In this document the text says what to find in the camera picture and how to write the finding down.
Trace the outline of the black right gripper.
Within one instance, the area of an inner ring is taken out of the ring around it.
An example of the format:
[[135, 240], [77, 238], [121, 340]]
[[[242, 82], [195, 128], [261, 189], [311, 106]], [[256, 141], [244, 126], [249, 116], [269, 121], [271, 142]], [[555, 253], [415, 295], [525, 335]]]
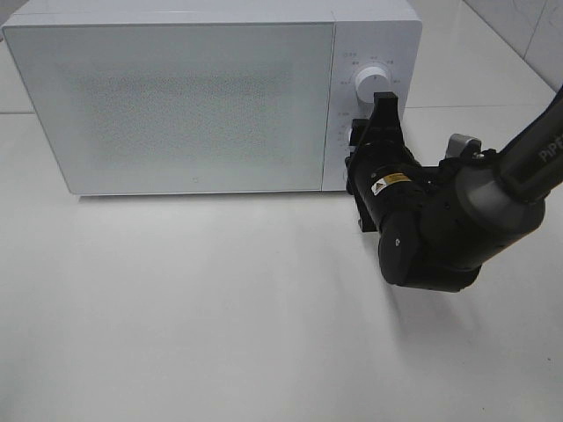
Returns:
[[409, 219], [411, 231], [419, 233], [439, 167], [421, 165], [406, 146], [397, 95], [376, 92], [370, 118], [353, 119], [351, 127], [356, 149], [345, 160], [347, 192], [355, 199], [361, 230], [383, 233], [391, 220]]

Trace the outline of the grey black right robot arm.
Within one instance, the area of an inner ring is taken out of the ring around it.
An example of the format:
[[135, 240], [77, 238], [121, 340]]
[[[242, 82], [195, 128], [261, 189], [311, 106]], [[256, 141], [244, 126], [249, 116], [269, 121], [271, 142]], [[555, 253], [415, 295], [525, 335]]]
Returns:
[[398, 97], [377, 92], [352, 123], [347, 191], [359, 225], [379, 235], [381, 274], [398, 287], [458, 292], [487, 260], [537, 229], [562, 181], [562, 97], [504, 149], [454, 134], [445, 157], [424, 166], [406, 146]]

